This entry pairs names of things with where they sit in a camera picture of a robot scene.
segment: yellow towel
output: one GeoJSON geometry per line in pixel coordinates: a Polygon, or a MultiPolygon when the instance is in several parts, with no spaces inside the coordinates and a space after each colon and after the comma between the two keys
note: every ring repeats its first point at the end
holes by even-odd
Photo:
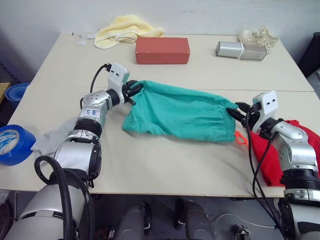
{"type": "Polygon", "coordinates": [[[135,15],[119,16],[110,26],[99,30],[94,45],[99,49],[109,49],[120,42],[135,43],[138,37],[163,37],[163,28],[153,28],[135,15]]]}

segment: white wall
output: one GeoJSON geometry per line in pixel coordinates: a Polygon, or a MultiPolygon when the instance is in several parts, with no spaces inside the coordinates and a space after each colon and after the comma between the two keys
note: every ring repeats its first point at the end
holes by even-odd
{"type": "Polygon", "coordinates": [[[296,62],[320,31],[319,0],[0,0],[0,54],[32,79],[59,32],[95,32],[127,14],[169,34],[237,35],[267,25],[296,62]]]}

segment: black cable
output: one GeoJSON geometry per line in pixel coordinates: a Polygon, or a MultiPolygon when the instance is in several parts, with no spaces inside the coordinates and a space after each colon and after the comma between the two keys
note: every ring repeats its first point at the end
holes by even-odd
{"type": "Polygon", "coordinates": [[[86,202],[86,210],[87,210],[87,217],[88,217],[88,237],[87,240],[93,240],[95,237],[95,210],[94,210],[94,204],[90,195],[90,192],[88,191],[87,186],[85,185],[85,182],[73,171],[64,168],[64,172],[72,177],[76,183],[79,185],[84,200],[86,202]]]}
{"type": "Polygon", "coordinates": [[[70,193],[68,189],[67,179],[64,173],[64,170],[60,164],[50,156],[39,156],[34,161],[34,169],[38,177],[45,183],[49,184],[50,181],[43,175],[40,163],[42,161],[47,162],[53,169],[53,172],[56,176],[58,182],[61,205],[62,205],[62,216],[63,216],[63,239],[64,240],[73,240],[74,227],[73,227],[73,216],[72,216],[72,207],[70,193]]]}
{"type": "Polygon", "coordinates": [[[111,68],[111,65],[110,64],[103,64],[99,69],[98,71],[96,71],[93,79],[92,79],[92,82],[91,82],[91,87],[90,87],[90,93],[92,93],[93,91],[93,88],[94,88],[94,84],[95,84],[95,81],[96,81],[96,78],[98,77],[99,73],[101,72],[102,69],[106,68],[107,70],[111,68]]]}
{"type": "MultiPolygon", "coordinates": [[[[257,168],[257,171],[255,170],[254,168],[254,165],[253,165],[253,160],[252,160],[252,139],[251,139],[251,135],[250,135],[250,127],[249,127],[249,117],[251,115],[251,111],[249,110],[247,113],[246,113],[246,116],[245,116],[245,128],[246,128],[246,132],[247,132],[247,135],[248,135],[248,153],[249,153],[249,161],[250,161],[250,166],[251,166],[251,170],[252,170],[252,173],[253,173],[253,176],[256,176],[258,175],[258,172],[259,172],[259,169],[257,168]]],[[[262,158],[258,164],[261,165],[264,158],[266,157],[267,153],[268,153],[268,150],[270,148],[270,145],[269,143],[271,144],[271,140],[269,139],[269,142],[268,142],[268,146],[267,148],[265,149],[263,155],[262,155],[262,158]]],[[[280,233],[283,237],[283,239],[286,239],[285,238],[285,235],[282,231],[282,227],[279,223],[279,221],[277,220],[276,218],[276,215],[275,213],[273,212],[267,198],[266,198],[266,195],[260,185],[260,182],[259,180],[257,179],[257,176],[256,177],[253,177],[253,182],[252,182],[252,191],[253,191],[253,195],[255,197],[255,199],[259,202],[259,204],[263,207],[263,209],[267,212],[267,214],[270,216],[270,218],[274,221],[276,227],[280,230],[280,233]],[[256,189],[255,189],[255,183],[257,183],[258,187],[259,187],[259,190],[261,192],[261,195],[265,201],[265,203],[267,204],[268,208],[270,209],[271,213],[269,212],[269,210],[266,208],[266,206],[261,202],[261,200],[259,199],[259,197],[257,196],[256,194],[256,189]]]]}

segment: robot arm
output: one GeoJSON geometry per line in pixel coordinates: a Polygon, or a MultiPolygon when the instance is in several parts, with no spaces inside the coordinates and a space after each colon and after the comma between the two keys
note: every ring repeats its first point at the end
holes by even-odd
{"type": "MultiPolygon", "coordinates": [[[[308,143],[302,129],[283,119],[275,120],[278,108],[275,91],[253,98],[253,105],[236,103],[250,114],[249,128],[262,138],[272,139],[278,151],[283,172],[284,199],[279,202],[281,224],[289,239],[319,239],[320,237],[320,181],[315,150],[308,143]]],[[[228,113],[245,126],[246,116],[228,108],[228,113]]]]}
{"type": "MultiPolygon", "coordinates": [[[[130,97],[137,94],[142,88],[140,84],[132,87],[137,81],[127,82],[129,72],[123,66],[117,63],[112,66],[110,64],[104,66],[110,72],[109,89],[89,93],[83,97],[83,106],[74,129],[68,133],[54,155],[54,159],[59,162],[59,167],[64,169],[64,178],[67,180],[66,192],[70,198],[72,211],[72,239],[79,239],[78,227],[84,206],[88,204],[90,198],[90,194],[88,192],[87,195],[84,194],[80,185],[89,183],[89,187],[93,188],[93,180],[100,173],[102,152],[100,136],[105,125],[106,114],[116,105],[126,102],[135,104],[130,97]],[[72,178],[72,175],[77,176],[78,182],[72,178]]],[[[41,156],[35,162],[45,158],[49,157],[41,156]]],[[[58,185],[57,178],[51,174],[50,179],[45,179],[47,185],[37,192],[24,209],[18,221],[6,235],[6,240],[70,239],[64,235],[66,213],[63,211],[61,199],[63,194],[61,194],[61,186],[58,185]]]]}

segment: blue tape roll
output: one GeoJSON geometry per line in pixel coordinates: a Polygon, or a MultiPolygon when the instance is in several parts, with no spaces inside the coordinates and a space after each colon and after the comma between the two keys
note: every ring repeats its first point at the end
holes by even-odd
{"type": "Polygon", "coordinates": [[[28,85],[29,83],[21,83],[21,84],[17,84],[9,87],[5,91],[6,99],[8,99],[10,103],[12,103],[15,107],[17,107],[22,97],[24,96],[28,85]]]}
{"type": "Polygon", "coordinates": [[[36,137],[19,125],[0,127],[0,164],[12,166],[32,153],[36,137]]]}

